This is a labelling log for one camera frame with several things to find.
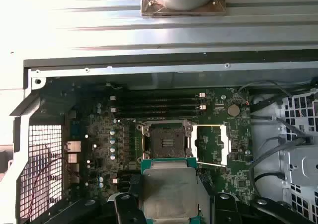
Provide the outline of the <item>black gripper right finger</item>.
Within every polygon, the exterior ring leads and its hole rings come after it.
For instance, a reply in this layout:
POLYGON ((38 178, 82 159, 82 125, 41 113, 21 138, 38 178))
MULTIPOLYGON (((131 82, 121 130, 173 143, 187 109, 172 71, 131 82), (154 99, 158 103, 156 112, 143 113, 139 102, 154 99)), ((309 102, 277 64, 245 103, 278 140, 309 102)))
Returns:
POLYGON ((229 193, 216 192, 211 178, 201 175, 201 212, 206 224, 308 224, 310 221, 271 199, 256 197, 249 205, 229 193))

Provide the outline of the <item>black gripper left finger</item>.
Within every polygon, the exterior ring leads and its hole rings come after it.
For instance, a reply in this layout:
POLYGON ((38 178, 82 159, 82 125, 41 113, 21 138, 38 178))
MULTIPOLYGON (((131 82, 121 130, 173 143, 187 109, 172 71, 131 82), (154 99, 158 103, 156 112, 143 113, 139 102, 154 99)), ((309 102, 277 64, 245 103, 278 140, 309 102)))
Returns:
POLYGON ((116 193, 107 202, 97 199, 79 200, 55 214, 47 224, 145 224, 146 218, 139 207, 143 178, 134 174, 129 191, 116 193))

